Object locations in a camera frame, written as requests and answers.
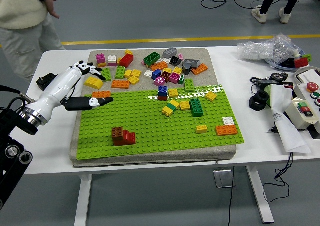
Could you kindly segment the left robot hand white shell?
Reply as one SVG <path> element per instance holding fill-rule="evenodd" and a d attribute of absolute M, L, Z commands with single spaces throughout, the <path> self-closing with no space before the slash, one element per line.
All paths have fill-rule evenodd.
<path fill-rule="evenodd" d="M 101 71 L 93 63 L 83 61 L 70 66 L 46 87 L 38 100 L 27 104 L 20 115 L 38 127 L 48 123 L 52 118 L 53 110 L 61 105 L 67 111 L 87 111 L 113 102 L 112 97 L 67 97 L 82 76 L 92 74 L 104 80 L 105 77 L 102 76 Z"/>

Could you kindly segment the person's left hand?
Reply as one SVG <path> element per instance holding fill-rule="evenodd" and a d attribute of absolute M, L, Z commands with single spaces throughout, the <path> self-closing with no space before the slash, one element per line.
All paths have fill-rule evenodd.
<path fill-rule="evenodd" d="M 46 5 L 48 13 L 56 19 L 59 19 L 60 16 L 55 11 L 54 4 L 57 0 L 45 0 L 44 3 Z"/>

